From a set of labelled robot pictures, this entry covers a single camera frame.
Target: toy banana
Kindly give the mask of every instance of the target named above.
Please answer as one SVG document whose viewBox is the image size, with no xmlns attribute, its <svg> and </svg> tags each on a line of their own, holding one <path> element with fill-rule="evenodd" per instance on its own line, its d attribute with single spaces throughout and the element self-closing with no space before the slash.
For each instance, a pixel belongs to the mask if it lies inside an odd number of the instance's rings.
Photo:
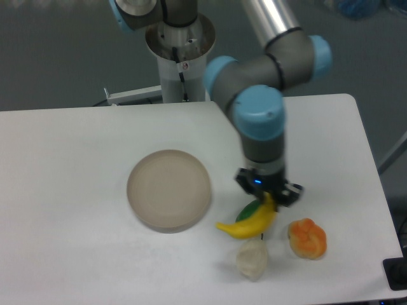
<svg viewBox="0 0 407 305">
<path fill-rule="evenodd" d="M 266 231 L 276 216 L 275 202 L 269 193 L 265 193 L 263 203 L 249 218 L 235 222 L 234 224 L 222 224 L 218 222 L 216 227 L 228 233 L 233 238 L 244 240 L 258 236 Z"/>
</svg>

